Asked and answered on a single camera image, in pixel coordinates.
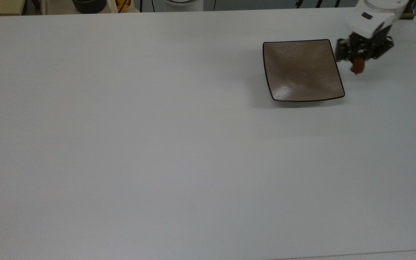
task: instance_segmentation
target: black bowl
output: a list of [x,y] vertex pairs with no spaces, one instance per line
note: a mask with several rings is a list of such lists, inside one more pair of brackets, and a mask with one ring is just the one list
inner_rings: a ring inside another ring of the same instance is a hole
[[80,13],[99,13],[107,5],[107,0],[72,0]]

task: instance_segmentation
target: white table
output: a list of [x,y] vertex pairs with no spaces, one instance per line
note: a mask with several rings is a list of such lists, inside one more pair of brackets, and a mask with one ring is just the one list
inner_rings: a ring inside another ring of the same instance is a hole
[[0,260],[416,250],[416,20],[344,98],[269,95],[262,43],[348,12],[0,17]]

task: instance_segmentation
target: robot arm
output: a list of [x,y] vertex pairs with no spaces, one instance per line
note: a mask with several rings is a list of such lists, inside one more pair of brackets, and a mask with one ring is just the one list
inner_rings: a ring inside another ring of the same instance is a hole
[[359,0],[345,21],[353,33],[347,39],[338,39],[337,61],[351,61],[351,71],[359,74],[366,60],[377,59],[391,49],[394,42],[388,32],[407,3],[408,0]]

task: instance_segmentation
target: red object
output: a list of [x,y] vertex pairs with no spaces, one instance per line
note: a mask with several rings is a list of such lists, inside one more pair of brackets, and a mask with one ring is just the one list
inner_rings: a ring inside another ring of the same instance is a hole
[[362,54],[356,55],[351,62],[353,64],[351,71],[354,72],[354,74],[357,75],[364,71],[365,58]]

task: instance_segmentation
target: brown plate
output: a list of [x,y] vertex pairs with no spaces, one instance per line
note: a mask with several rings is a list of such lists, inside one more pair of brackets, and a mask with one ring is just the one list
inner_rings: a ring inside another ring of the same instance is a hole
[[263,43],[272,99],[310,102],[338,99],[345,90],[330,40]]

